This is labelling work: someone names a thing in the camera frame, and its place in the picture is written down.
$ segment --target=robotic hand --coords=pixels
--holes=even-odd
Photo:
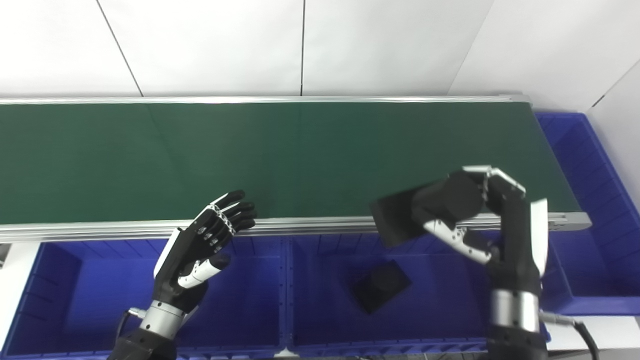
[[[491,243],[479,232],[456,225],[478,215],[483,206],[500,215],[500,241]],[[547,359],[540,320],[573,325],[597,359],[597,348],[584,324],[540,312],[540,278],[548,252],[546,199],[530,202],[525,188],[500,169],[473,166],[382,198],[371,204],[371,211],[387,246],[428,232],[486,267],[492,287],[490,359]]]
[[[208,278],[230,263],[220,250],[238,231],[255,225],[253,203],[240,202],[243,198],[242,190],[227,193],[204,208],[189,227],[174,230],[154,268],[151,305],[127,312],[142,323],[118,337],[108,360],[175,360],[177,331],[204,298]]]

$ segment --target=black cable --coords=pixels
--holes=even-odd
[[[598,350],[598,345],[591,337],[591,334],[587,330],[587,327],[584,325],[584,322],[576,322],[573,326],[575,330],[582,336],[582,339],[587,344],[589,348],[589,352],[591,353],[591,358],[593,360],[600,360],[600,351]]]
[[[124,325],[127,323],[127,320],[129,319],[130,316],[131,314],[129,313],[128,310],[122,313],[122,316],[120,317],[120,323],[118,324],[118,328],[116,329],[116,340],[114,344],[118,342],[118,338],[122,335],[122,331],[124,330]]]

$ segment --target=cable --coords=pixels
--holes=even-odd
[[[129,319],[130,316],[131,316],[131,313],[129,312],[129,310],[126,310],[124,313],[122,313],[122,316],[120,317],[120,323],[118,324],[118,328],[116,329],[116,340],[114,344],[118,342],[118,338],[122,335],[122,331],[124,330],[124,325],[127,323],[127,320]]]
[[[593,360],[600,360],[600,351],[598,350],[598,345],[591,337],[591,334],[587,330],[587,327],[584,325],[584,322],[575,322],[573,328],[582,336],[582,339],[587,344],[589,348],[589,352],[591,353],[591,358]]]
[[[556,323],[558,325],[573,326],[573,328],[578,332],[578,334],[580,334],[580,336],[582,336],[582,339],[587,344],[589,352],[591,353],[591,358],[593,360],[600,360],[600,351],[598,350],[598,345],[596,345],[595,340],[591,337],[591,334],[587,330],[586,325],[584,325],[584,322],[576,321],[576,319],[570,316],[547,313],[544,311],[540,312],[540,320],[546,323]]]

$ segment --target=white wall panel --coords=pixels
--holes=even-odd
[[[449,93],[586,111],[638,59],[640,1],[495,0]]]
[[[299,95],[302,0],[102,0],[145,95]]]
[[[305,95],[446,94],[492,0],[307,0]]]
[[[640,208],[640,63],[587,116],[629,195]]]
[[[0,2],[0,97],[138,95],[100,8]]]

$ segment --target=blue plastic bin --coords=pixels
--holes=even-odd
[[[485,349],[486,272],[434,237],[386,249],[377,234],[303,236],[290,251],[288,349],[300,356]],[[389,260],[412,284],[368,315],[350,286]]]
[[[593,226],[550,237],[542,305],[568,315],[640,315],[640,218],[588,119],[538,120]]]
[[[104,359],[122,312],[146,309],[166,240],[48,243],[41,247],[3,359]],[[271,357],[284,345],[283,238],[236,238],[176,342],[184,359]],[[131,318],[128,329],[140,321]]]

